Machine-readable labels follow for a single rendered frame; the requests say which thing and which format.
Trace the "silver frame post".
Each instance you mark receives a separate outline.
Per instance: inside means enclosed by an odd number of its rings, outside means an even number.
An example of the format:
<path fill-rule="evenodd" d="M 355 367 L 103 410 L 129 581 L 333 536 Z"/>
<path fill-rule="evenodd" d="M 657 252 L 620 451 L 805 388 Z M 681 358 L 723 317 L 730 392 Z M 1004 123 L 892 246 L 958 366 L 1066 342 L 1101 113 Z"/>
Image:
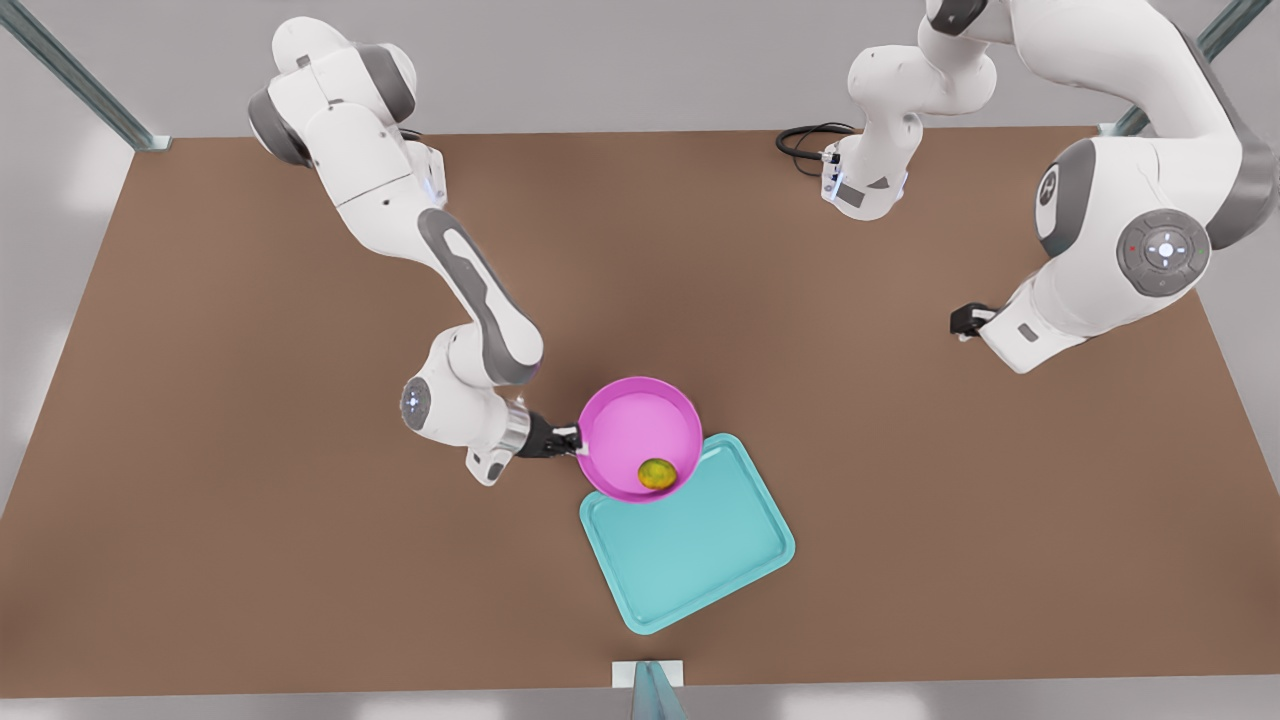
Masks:
<path fill-rule="evenodd" d="M 1111 94 L 1132 109 L 1102 126 L 1103 136 L 1135 136 L 1149 127 L 1161 138 L 1261 137 L 1236 110 L 1211 60 L 1272 0 L 1230 0 L 1199 36 L 1180 29 L 1148 0 L 1108 0 L 1116 12 L 1120 69 Z"/>
<path fill-rule="evenodd" d="M 681 660 L 614 661 L 611 684 L 631 689 L 630 720 L 689 720 L 676 689 L 684 687 Z"/>
<path fill-rule="evenodd" d="M 0 0 L 0 26 L 136 152 L 165 152 L 172 137 L 145 127 L 19 0 Z"/>

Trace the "pink round plate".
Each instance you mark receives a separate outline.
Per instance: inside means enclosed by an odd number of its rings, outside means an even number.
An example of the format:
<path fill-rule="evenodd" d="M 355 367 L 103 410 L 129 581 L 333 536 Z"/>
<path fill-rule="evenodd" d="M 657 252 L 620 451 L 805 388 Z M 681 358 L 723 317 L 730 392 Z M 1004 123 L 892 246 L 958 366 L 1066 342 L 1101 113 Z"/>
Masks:
<path fill-rule="evenodd" d="M 628 377 L 603 387 L 586 402 L 577 421 L 576 459 L 593 488 L 625 503 L 666 498 L 691 478 L 701 457 L 703 427 L 692 401 L 675 386 L 650 377 Z M 640 468 L 662 460 L 675 482 L 650 488 Z"/>

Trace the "teal rectangular tray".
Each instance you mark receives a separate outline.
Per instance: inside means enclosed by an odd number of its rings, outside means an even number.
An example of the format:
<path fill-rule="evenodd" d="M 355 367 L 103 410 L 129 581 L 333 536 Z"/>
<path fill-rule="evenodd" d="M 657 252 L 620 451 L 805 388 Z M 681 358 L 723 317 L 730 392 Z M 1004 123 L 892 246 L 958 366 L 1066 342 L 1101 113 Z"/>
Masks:
<path fill-rule="evenodd" d="M 783 568 L 796 541 L 739 437 L 705 439 L 668 498 L 625 503 L 600 492 L 579 519 L 623 624 L 652 635 Z"/>

